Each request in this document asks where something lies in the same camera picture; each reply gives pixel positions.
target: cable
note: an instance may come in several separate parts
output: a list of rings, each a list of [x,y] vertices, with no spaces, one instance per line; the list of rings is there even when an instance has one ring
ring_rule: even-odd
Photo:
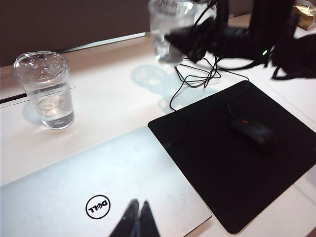
[[[262,64],[262,62],[253,61],[252,63],[249,63],[248,65],[245,65],[245,66],[242,66],[239,68],[222,68],[221,66],[219,66],[219,69],[227,70],[227,71],[236,71],[236,70],[244,70],[244,69],[253,68],[253,67],[258,66],[260,64]]]
[[[206,58],[203,58],[211,67],[210,71],[201,69],[201,68],[197,68],[197,67],[193,67],[190,65],[186,65],[186,64],[179,64],[178,66],[175,66],[174,69],[180,79],[180,81],[182,82],[181,86],[179,87],[179,89],[174,93],[174,95],[172,96],[170,103],[169,103],[169,107],[173,110],[176,111],[173,107],[172,107],[172,101],[174,100],[174,98],[176,97],[176,95],[179,93],[179,91],[181,90],[181,88],[183,87],[184,84],[186,84],[187,86],[191,87],[191,88],[197,88],[200,86],[203,86],[204,88],[207,87],[209,81],[211,79],[218,79],[221,77],[221,75],[219,74],[219,72],[217,71],[217,62],[220,60],[218,57],[215,57],[215,62],[214,65],[212,65]],[[187,68],[191,68],[193,70],[198,70],[201,72],[205,72],[207,73],[206,77],[201,77],[201,76],[196,76],[196,75],[187,75],[186,77],[183,77],[183,75],[180,73],[178,67],[182,66],[182,67],[187,67]]]
[[[230,99],[230,100],[227,102],[227,106],[228,106],[229,112],[231,113],[231,115],[232,115],[232,117],[233,117],[233,119],[234,119],[235,116],[234,116],[234,114],[233,114],[233,112],[232,112],[232,109],[231,109],[231,106],[230,106],[229,103],[230,103],[231,101],[237,99],[238,97],[240,97],[240,96],[246,91],[246,89],[247,89],[248,86],[249,86],[250,79],[249,79],[248,77],[244,76],[244,75],[241,75],[241,74],[238,74],[238,73],[233,73],[233,72],[230,72],[230,71],[227,71],[227,70],[224,70],[224,69],[218,69],[218,70],[223,71],[223,72],[227,72],[227,73],[231,73],[231,74],[234,74],[234,75],[243,77],[243,78],[246,78],[247,81],[248,81],[248,83],[246,84],[246,86],[245,86],[245,88],[243,89],[243,91],[242,91],[240,94],[238,94],[237,96],[235,96],[233,99]]]
[[[225,70],[225,69],[222,69],[222,68],[218,68],[217,67],[217,63],[221,60],[222,58],[220,57],[215,57],[215,62],[214,62],[214,65],[212,65],[206,58],[203,58],[203,60],[205,60],[208,65],[211,67],[211,70],[210,71],[207,71],[207,70],[204,70],[204,69],[201,69],[201,68],[197,68],[197,67],[193,67],[193,66],[190,66],[190,65],[186,65],[186,64],[179,64],[178,66],[175,66],[175,71],[180,79],[180,81],[182,82],[181,86],[179,87],[179,89],[174,93],[174,95],[172,96],[172,98],[170,99],[170,103],[169,103],[169,107],[173,110],[173,111],[176,111],[173,107],[172,107],[172,101],[174,100],[174,98],[176,97],[176,95],[179,93],[179,91],[182,89],[183,85],[186,84],[187,86],[191,87],[191,88],[197,88],[197,87],[200,87],[203,85],[204,88],[207,87],[209,81],[211,79],[216,79],[216,78],[220,78],[221,77],[221,74],[218,72],[218,71],[223,71],[223,72],[226,72],[226,73],[230,73],[230,74],[234,74],[234,75],[237,75],[237,76],[240,76],[240,77],[243,77],[243,78],[246,78],[248,83],[246,84],[245,88],[243,89],[243,91],[236,95],[234,98],[230,99],[228,102],[227,102],[227,107],[229,109],[229,112],[230,114],[232,115],[233,118],[235,118],[234,116],[234,113],[231,109],[231,106],[230,106],[230,102],[232,102],[233,100],[237,99],[238,97],[240,97],[245,91],[246,89],[248,88],[248,85],[250,83],[250,79],[244,75],[241,75],[241,74],[238,74],[238,73],[233,73],[233,72],[230,72],[228,70]],[[180,73],[178,67],[179,66],[183,66],[183,67],[187,67],[187,68],[191,68],[193,70],[198,70],[198,71],[202,71],[202,72],[205,72],[205,73],[208,73],[208,75],[206,77],[200,77],[200,76],[195,76],[195,75],[187,75],[186,77],[183,77],[182,74]]]
[[[203,17],[203,15],[207,12],[207,10],[209,8],[211,8],[214,4],[215,4],[216,1],[214,0],[211,0],[207,3],[207,7],[206,9],[201,13],[201,15],[198,17],[198,19],[195,21],[195,23],[193,24],[192,28],[191,28],[191,31],[197,26],[198,22],[201,20],[201,18]]]

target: mouse pad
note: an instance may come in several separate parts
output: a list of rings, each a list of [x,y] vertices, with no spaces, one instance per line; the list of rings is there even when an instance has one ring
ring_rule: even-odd
[[[264,154],[231,129],[227,101],[247,81],[148,124],[224,228],[240,232],[316,163],[316,133],[249,83],[230,102],[233,114],[269,127],[277,138]]]

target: black mouse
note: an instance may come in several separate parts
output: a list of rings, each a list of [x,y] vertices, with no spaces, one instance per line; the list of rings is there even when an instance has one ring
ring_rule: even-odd
[[[247,118],[236,118],[232,122],[232,128],[256,144],[257,147],[266,152],[272,153],[276,148],[276,137],[274,133],[263,124]]]

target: laptop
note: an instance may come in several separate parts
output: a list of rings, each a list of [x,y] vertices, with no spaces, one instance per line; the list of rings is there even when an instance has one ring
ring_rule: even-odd
[[[149,202],[161,237],[183,237],[212,216],[147,127],[1,186],[0,195],[2,237],[107,237],[135,198]]]

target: white desk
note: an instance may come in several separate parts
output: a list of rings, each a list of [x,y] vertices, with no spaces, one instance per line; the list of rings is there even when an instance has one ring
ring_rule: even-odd
[[[30,102],[1,108],[1,184],[63,160],[97,144],[132,131],[153,119],[170,113],[169,100],[180,86],[173,68],[157,65],[150,38],[138,38],[65,54],[72,65],[71,80],[75,110],[74,123],[61,131],[48,130],[34,115]],[[234,66],[238,60],[230,61]],[[316,132],[313,90],[305,81],[277,83],[269,80],[264,70],[255,68],[239,73],[249,76],[261,90],[278,101]],[[3,69],[2,85],[19,91],[9,67]],[[220,83],[207,89],[185,88],[174,100],[176,108],[227,88],[242,80],[223,73]],[[316,80],[308,87],[315,88]],[[293,89],[308,100],[299,103],[290,95]],[[311,169],[268,208],[257,216],[238,236],[304,237],[316,225],[316,168]],[[189,234],[189,237],[226,237],[229,233],[216,217]]]

